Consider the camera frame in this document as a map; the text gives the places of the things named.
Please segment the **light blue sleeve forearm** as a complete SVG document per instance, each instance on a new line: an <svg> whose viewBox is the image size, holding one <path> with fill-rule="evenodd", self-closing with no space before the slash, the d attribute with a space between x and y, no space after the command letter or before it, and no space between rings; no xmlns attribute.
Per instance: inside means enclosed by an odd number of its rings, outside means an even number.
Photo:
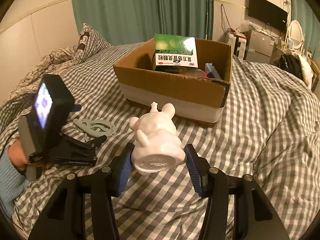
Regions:
<svg viewBox="0 0 320 240"><path fill-rule="evenodd" d="M28 186L29 181L12 164L8 155L8 149L7 147L1 156L0 187L2 209L11 218L14 213L14 200Z"/></svg>

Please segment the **person's left hand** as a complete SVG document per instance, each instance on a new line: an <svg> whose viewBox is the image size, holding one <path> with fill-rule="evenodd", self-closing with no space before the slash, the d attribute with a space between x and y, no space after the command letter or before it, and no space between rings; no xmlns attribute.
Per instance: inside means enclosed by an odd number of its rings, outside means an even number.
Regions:
<svg viewBox="0 0 320 240"><path fill-rule="evenodd" d="M16 168L16 170L23 172L26 170L28 166L28 161L23 152L23 148L20 140L16 140L9 148L8 148L8 157Z"/></svg>

